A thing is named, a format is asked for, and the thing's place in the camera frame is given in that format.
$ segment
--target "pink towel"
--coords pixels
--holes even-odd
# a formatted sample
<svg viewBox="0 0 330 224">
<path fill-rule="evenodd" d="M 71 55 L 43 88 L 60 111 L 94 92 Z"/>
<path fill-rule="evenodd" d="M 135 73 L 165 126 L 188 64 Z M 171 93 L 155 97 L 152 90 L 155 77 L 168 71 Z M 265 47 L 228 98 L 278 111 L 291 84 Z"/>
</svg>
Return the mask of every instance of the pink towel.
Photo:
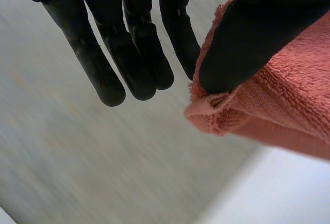
<svg viewBox="0 0 330 224">
<path fill-rule="evenodd" d="M 204 133 L 233 133 L 330 159 L 330 12 L 233 92 L 207 96 L 200 67 L 231 1 L 217 8 L 202 46 L 186 118 Z"/>
</svg>

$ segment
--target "black glove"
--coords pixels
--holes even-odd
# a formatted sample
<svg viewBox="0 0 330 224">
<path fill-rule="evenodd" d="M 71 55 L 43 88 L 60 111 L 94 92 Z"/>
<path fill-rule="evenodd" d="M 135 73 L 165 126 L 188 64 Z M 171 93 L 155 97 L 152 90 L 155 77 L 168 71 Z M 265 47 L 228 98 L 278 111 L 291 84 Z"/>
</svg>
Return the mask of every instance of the black glove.
<svg viewBox="0 0 330 224">
<path fill-rule="evenodd" d="M 88 22 L 84 0 L 33 0 L 62 29 L 97 94 L 108 106 L 121 104 L 125 90 L 97 43 Z M 139 100 L 174 81 L 151 20 L 152 0 L 85 0 L 103 41 L 130 91 Z M 200 47 L 186 13 L 189 0 L 160 0 L 165 28 L 187 76 L 192 79 Z M 122 3 L 129 32 L 124 21 Z"/>
<path fill-rule="evenodd" d="M 235 89 L 329 9 L 330 0 L 233 0 L 201 65 L 201 86 L 208 94 Z"/>
</svg>

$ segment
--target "white wall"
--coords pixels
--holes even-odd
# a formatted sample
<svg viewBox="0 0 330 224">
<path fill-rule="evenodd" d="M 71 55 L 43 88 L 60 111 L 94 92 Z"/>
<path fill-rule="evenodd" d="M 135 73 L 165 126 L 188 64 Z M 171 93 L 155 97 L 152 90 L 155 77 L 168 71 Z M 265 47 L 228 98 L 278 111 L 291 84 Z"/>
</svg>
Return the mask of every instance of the white wall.
<svg viewBox="0 0 330 224">
<path fill-rule="evenodd" d="M 15 224 L 15 222 L 0 208 L 0 223 L 1 224 Z"/>
<path fill-rule="evenodd" d="M 330 164 L 262 150 L 198 223 L 329 224 Z"/>
</svg>

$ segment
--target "gray floor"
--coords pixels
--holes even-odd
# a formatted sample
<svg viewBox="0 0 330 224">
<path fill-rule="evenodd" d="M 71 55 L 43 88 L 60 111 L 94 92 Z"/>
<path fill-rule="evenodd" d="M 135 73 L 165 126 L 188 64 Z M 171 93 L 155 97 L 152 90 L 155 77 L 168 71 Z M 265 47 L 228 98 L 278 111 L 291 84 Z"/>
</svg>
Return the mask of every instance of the gray floor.
<svg viewBox="0 0 330 224">
<path fill-rule="evenodd" d="M 0 0 L 0 205 L 18 224 L 192 223 L 255 151 L 184 119 L 189 81 L 154 1 L 175 84 L 107 108 L 42 6 Z M 191 0 L 200 43 L 224 1 Z"/>
</svg>

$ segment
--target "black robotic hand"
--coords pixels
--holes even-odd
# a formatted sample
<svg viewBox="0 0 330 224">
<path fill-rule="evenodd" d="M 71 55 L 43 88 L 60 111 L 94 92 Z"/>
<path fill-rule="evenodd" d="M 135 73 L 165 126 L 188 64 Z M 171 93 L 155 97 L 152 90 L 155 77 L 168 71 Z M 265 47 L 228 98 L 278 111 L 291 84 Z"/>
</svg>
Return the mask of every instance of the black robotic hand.
<svg viewBox="0 0 330 224">
<path fill-rule="evenodd" d="M 88 22 L 84 0 L 33 0 L 62 29 L 102 102 L 121 104 L 125 90 L 103 54 Z M 102 39 L 133 96 L 150 99 L 174 81 L 151 20 L 152 0 L 85 0 Z M 200 47 L 186 13 L 189 0 L 160 0 L 160 10 L 175 53 L 192 79 Z M 129 32 L 123 21 L 122 3 Z"/>
<path fill-rule="evenodd" d="M 201 65 L 201 86 L 232 91 L 329 10 L 330 0 L 233 0 Z"/>
</svg>

